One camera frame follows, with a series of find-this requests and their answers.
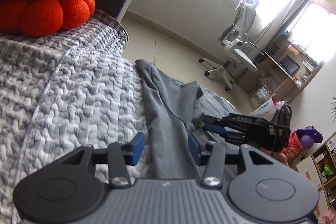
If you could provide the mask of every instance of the red bucket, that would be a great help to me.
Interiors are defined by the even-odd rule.
[[[296,131],[294,131],[289,137],[288,146],[284,147],[280,153],[285,154],[287,160],[290,160],[300,154],[303,150],[305,149],[301,145],[299,138],[296,136]]]

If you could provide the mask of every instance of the chair backrest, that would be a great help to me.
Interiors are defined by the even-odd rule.
[[[249,39],[246,33],[254,22],[256,17],[255,8],[258,4],[258,0],[242,0],[239,3],[233,24],[219,37],[222,44],[226,44],[225,40],[233,41],[236,38],[248,42]]]

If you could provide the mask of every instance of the tile floor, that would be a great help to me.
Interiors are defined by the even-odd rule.
[[[145,59],[154,62],[158,69],[173,78],[185,82],[197,81],[229,100],[242,114],[251,115],[251,108],[247,103],[248,94],[237,84],[228,93],[220,78],[213,75],[205,77],[204,71],[207,69],[198,62],[202,58],[199,53],[127,17],[121,23],[129,35],[128,45],[122,54],[124,58],[132,62]]]

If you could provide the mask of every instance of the office chair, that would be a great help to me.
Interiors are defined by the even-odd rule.
[[[226,82],[225,90],[228,92],[232,89],[232,84],[235,82],[227,67],[231,60],[239,64],[243,63],[249,70],[257,71],[252,60],[240,50],[241,47],[249,47],[257,49],[261,54],[264,54],[256,45],[249,42],[249,37],[246,34],[251,28],[256,17],[255,8],[259,5],[258,0],[241,0],[235,9],[237,11],[233,24],[228,27],[219,37],[221,45],[224,47],[224,52],[229,56],[229,60],[224,65],[219,65],[207,58],[201,58],[200,63],[207,63],[214,69],[204,72],[208,77],[212,73],[221,72]]]

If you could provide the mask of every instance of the woven pattern blanket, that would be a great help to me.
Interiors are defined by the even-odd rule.
[[[15,185],[53,160],[92,144],[145,134],[142,80],[121,58],[128,35],[97,10],[82,26],[45,37],[0,34],[0,223],[17,223]],[[131,178],[146,176],[143,153]],[[107,179],[107,167],[96,176]]]

